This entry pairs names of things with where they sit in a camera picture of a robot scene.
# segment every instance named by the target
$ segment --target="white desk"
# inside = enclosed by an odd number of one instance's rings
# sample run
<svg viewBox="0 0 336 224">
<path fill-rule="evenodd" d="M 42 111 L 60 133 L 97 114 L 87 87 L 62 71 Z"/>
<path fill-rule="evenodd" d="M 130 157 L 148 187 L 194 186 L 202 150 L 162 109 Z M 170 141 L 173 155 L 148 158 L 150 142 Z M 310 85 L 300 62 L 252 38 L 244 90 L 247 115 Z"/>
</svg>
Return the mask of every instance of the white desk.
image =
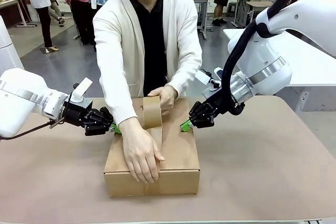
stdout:
<svg viewBox="0 0 336 224">
<path fill-rule="evenodd" d="M 197 29 L 201 30 L 203 38 L 206 39 L 206 17 L 207 17 L 207 9 L 208 9 L 208 0 L 194 0 L 195 4 L 201 5 L 201 17 L 202 17 L 202 24 L 197 26 Z"/>
<path fill-rule="evenodd" d="M 224 29 L 223 32 L 231 39 L 237 33 L 242 34 L 243 29 Z M 311 87 L 336 86 L 336 59 L 288 32 L 270 38 L 270 42 L 292 69 L 288 87 L 304 87 L 295 108 L 296 113 L 302 111 Z"/>
<path fill-rule="evenodd" d="M 0 9 L 5 8 L 7 6 L 11 6 L 11 5 L 17 5 L 17 8 L 19 9 L 19 13 L 20 13 L 20 17 L 22 20 L 22 25 L 18 26 L 18 27 L 36 27 L 35 25 L 27 25 L 26 21 L 25 21 L 25 17 L 23 16 L 20 4 L 19 4 L 19 0 L 9 0 L 3 3 L 0 3 Z"/>
</svg>

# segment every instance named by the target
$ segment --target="person's right hand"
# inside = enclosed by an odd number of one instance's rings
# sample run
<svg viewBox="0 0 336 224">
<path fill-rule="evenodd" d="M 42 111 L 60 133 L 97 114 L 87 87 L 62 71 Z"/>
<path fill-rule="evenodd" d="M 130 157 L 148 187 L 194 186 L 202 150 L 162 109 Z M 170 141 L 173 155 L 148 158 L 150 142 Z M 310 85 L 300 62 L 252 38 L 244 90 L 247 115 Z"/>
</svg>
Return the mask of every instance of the person's right hand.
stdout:
<svg viewBox="0 0 336 224">
<path fill-rule="evenodd" d="M 159 178 L 155 158 L 164 161 L 152 136 L 145 131 L 137 118 L 119 124 L 123 138 L 124 156 L 131 175 L 136 181 L 153 183 Z"/>
</svg>

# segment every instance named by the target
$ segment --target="box flap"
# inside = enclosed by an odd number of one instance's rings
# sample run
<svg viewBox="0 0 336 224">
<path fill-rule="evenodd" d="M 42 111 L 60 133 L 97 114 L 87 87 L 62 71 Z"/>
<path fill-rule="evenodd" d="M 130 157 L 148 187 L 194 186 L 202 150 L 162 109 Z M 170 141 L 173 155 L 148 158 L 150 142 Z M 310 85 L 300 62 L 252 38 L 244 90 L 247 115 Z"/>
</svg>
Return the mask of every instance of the box flap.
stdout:
<svg viewBox="0 0 336 224">
<path fill-rule="evenodd" d="M 139 122 L 143 125 L 142 98 L 133 99 L 135 112 Z M 193 131 L 181 132 L 180 125 L 189 118 L 189 106 L 186 98 L 175 101 L 173 111 L 162 117 L 162 155 L 165 161 L 160 163 L 161 170 L 190 170 L 199 169 L 196 144 Z M 122 136 L 115 135 L 108 159 L 105 173 L 128 172 L 123 156 Z"/>
</svg>

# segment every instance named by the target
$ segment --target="shoe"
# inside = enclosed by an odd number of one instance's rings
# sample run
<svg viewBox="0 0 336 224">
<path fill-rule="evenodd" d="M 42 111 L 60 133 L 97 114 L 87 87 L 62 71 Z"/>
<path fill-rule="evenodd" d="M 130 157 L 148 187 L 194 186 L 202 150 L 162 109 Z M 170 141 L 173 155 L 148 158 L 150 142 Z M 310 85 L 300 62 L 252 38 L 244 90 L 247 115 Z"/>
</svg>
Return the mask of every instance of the shoe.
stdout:
<svg viewBox="0 0 336 224">
<path fill-rule="evenodd" d="M 65 19 L 58 18 L 57 20 L 58 20 L 58 25 L 59 25 L 60 27 L 64 27 Z"/>
<path fill-rule="evenodd" d="M 89 45 L 89 44 L 90 44 L 90 41 L 88 41 L 88 40 L 84 40 L 84 41 L 82 41 L 82 43 L 83 43 L 84 46 L 86 46 L 86 45 Z"/>
<path fill-rule="evenodd" d="M 220 18 L 220 19 L 219 19 L 219 23 L 222 24 L 222 25 L 224 25 L 224 24 L 226 24 L 227 22 L 226 22 L 225 20 L 223 20 L 222 18 Z"/>
<path fill-rule="evenodd" d="M 217 19 L 214 19 L 214 20 L 212 21 L 212 24 L 213 24 L 214 26 L 221 26 L 218 18 L 217 18 Z"/>
<path fill-rule="evenodd" d="M 59 49 L 55 46 L 52 46 L 52 47 L 46 47 L 46 54 L 50 53 L 50 52 L 58 52 Z"/>
</svg>

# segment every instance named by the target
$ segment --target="brown packing tape roll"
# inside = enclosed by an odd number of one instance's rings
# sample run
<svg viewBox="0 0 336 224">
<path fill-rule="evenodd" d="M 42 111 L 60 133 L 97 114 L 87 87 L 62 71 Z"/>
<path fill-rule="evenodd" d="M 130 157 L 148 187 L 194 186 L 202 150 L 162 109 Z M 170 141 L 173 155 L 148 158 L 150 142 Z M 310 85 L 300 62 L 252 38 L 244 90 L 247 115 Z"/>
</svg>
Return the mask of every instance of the brown packing tape roll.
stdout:
<svg viewBox="0 0 336 224">
<path fill-rule="evenodd" d="M 143 120 L 145 130 L 154 138 L 156 144 L 161 150 L 162 143 L 162 117 L 160 107 L 160 97 L 143 98 Z"/>
</svg>

